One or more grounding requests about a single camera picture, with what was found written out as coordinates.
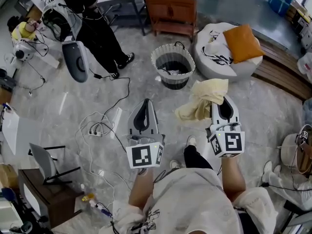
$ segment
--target black sneaker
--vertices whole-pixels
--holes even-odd
[[[128,60],[124,64],[118,64],[118,66],[117,66],[118,69],[125,68],[128,65],[128,63],[132,62],[133,59],[135,58],[135,54],[134,53],[130,53],[127,56],[128,56]]]
[[[119,77],[119,73],[110,73],[110,75],[112,76],[112,78],[115,80],[115,79],[118,79]]]

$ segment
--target striped basket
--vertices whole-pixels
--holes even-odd
[[[179,41],[175,44],[170,43],[162,45],[151,53],[152,64],[159,73],[162,83],[167,88],[175,90],[183,88],[195,70],[195,62],[192,56],[181,42],[179,43],[182,46],[177,45],[178,42]],[[170,74],[165,68],[163,68],[166,66],[166,63],[169,62],[182,64],[188,72],[177,75]]]

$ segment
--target black and white square marker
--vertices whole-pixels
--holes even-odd
[[[132,148],[133,166],[146,166],[152,164],[150,146],[140,146]]]
[[[223,154],[220,156],[220,158],[233,158],[239,154]]]
[[[157,160],[156,160],[157,165],[160,165],[161,158],[162,158],[162,152],[163,152],[163,148],[162,148],[162,146],[159,146],[158,154],[157,154]]]
[[[308,133],[306,131],[302,131],[300,134],[300,138],[307,139],[308,138]]]
[[[242,151],[242,140],[239,133],[225,133],[225,150],[227,152]]]
[[[216,135],[214,135],[211,139],[210,139],[210,143],[213,147],[214,150],[214,155],[218,155],[219,153],[221,153],[221,147],[220,147],[220,143],[218,141],[218,138],[216,137]]]

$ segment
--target black pants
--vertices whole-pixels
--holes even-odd
[[[184,149],[184,161],[187,168],[209,168],[211,165],[200,153],[196,150],[196,147],[189,145]]]
[[[86,10],[84,18],[97,19],[100,13]],[[108,73],[116,73],[116,64],[124,64],[128,56],[123,53],[111,27],[104,18],[98,20],[84,19],[77,40],[87,47],[96,60],[107,70]]]

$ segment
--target power strip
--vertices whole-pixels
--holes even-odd
[[[96,136],[96,137],[102,137],[102,133],[101,132],[94,132],[94,133],[92,133],[92,132],[89,131],[89,135]]]

